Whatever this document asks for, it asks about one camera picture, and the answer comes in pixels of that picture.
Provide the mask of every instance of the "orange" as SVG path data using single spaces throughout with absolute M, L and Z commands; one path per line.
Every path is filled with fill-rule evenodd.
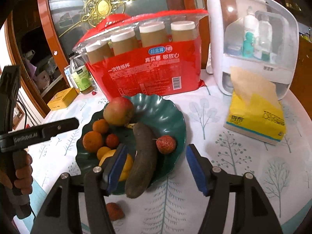
M 96 153 L 104 145 L 102 135 L 95 131 L 90 131 L 83 136 L 83 147 L 90 153 Z
M 107 159 L 108 157 L 112 157 L 115 154 L 116 150 L 110 150 L 109 152 L 107 152 L 102 158 L 101 161 L 99 162 L 99 166 L 101 166 L 105 159 Z M 118 181 L 125 181 L 128 176 L 129 176 L 129 172 L 132 168 L 133 165 L 133 159 L 132 156 L 130 154 L 127 154 L 127 159 L 126 162 L 124 163 L 124 168 L 122 169 L 121 175 L 119 177 Z
M 101 160 L 101 158 L 107 153 L 110 151 L 110 148 L 108 147 L 101 147 L 99 148 L 98 152 L 96 153 L 96 157 Z
M 109 124 L 105 119 L 100 119 L 93 122 L 92 129 L 100 134 L 107 133 L 108 129 L 110 128 Z

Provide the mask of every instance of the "glass cabinet door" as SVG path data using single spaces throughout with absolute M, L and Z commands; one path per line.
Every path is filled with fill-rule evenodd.
M 78 40 L 110 14 L 130 16 L 185 9 L 183 0 L 48 0 L 55 31 L 66 56 Z

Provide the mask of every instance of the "white dispenser box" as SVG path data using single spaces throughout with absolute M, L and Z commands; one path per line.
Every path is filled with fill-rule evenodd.
M 258 29 L 246 35 L 244 18 L 251 8 L 258 21 L 268 18 L 271 37 L 263 38 Z M 277 97 L 282 99 L 293 80 L 298 57 L 299 30 L 295 17 L 274 0 L 207 0 L 207 9 L 211 64 L 219 89 L 232 95 L 230 67 L 241 67 L 275 83 Z M 269 52 L 267 48 L 261 51 L 263 39 L 272 39 Z

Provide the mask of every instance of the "green fruit plate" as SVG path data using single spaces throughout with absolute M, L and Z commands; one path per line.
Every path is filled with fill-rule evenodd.
M 172 153 L 168 155 L 158 153 L 157 166 L 150 183 L 151 185 L 173 170 L 175 163 L 183 152 L 186 141 L 185 120 L 182 112 L 177 109 L 172 101 L 165 100 L 158 95 L 147 96 L 140 93 L 133 97 L 126 98 L 130 99 L 135 107 L 135 114 L 130 121 L 131 123 L 142 122 L 153 130 L 156 138 L 163 135 L 170 135 L 175 138 L 177 142 L 177 148 Z M 98 119 L 103 119 L 103 110 L 92 115 L 91 121 L 82 128 L 82 135 L 77 141 L 76 162 L 82 172 L 82 179 L 88 171 L 99 164 L 96 154 L 89 153 L 84 149 L 82 138 L 87 132 L 92 131 L 93 122 Z M 116 134 L 119 138 L 119 142 L 128 146 L 129 154 L 134 159 L 136 155 L 136 142 L 132 129 L 111 126 L 108 133 L 102 135 L 104 141 L 106 136 L 110 133 Z M 124 194 L 124 184 L 125 181 L 119 182 L 113 194 Z

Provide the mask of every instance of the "yellow tissue package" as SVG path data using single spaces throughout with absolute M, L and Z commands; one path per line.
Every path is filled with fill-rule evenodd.
M 234 86 L 225 128 L 276 145 L 286 133 L 276 86 L 262 76 L 231 67 Z

